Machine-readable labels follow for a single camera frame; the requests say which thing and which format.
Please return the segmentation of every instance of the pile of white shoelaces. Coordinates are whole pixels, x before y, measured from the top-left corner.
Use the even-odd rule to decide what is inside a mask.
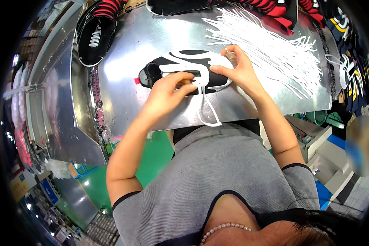
[[[206,37],[219,40],[213,44],[237,44],[249,56],[253,65],[265,71],[266,77],[281,82],[297,97],[302,99],[313,95],[320,84],[321,69],[318,59],[313,55],[315,40],[309,43],[310,37],[302,36],[294,40],[286,40],[274,32],[266,30],[260,19],[242,6],[235,4],[232,10],[217,8],[222,15],[217,21],[202,18],[216,27],[218,31],[207,29],[212,33]],[[282,73],[291,78],[306,92],[286,82]]]

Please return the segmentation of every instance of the ribbed gray shirt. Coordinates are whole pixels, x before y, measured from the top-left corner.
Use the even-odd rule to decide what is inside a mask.
[[[225,190],[257,213],[320,209],[309,169],[281,170],[258,135],[223,123],[180,140],[171,162],[144,190],[114,206],[113,217],[125,245],[155,245],[199,232],[212,201]]]

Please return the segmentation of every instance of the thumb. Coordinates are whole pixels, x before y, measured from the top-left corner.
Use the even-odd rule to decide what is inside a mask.
[[[180,90],[176,91],[173,96],[175,98],[175,100],[177,101],[177,103],[180,103],[182,101],[182,99],[189,94],[190,92],[193,92],[197,89],[197,86],[193,85],[193,84],[187,84],[187,85],[183,85]]]
[[[225,66],[220,65],[212,65],[209,69],[217,74],[224,75],[226,77],[230,77],[232,75],[233,69],[226,68]]]

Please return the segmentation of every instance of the green plastic container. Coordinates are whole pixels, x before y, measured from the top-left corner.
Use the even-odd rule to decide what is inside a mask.
[[[327,119],[327,111],[321,110],[321,111],[307,112],[305,115],[305,118],[313,121],[316,125],[322,125]]]

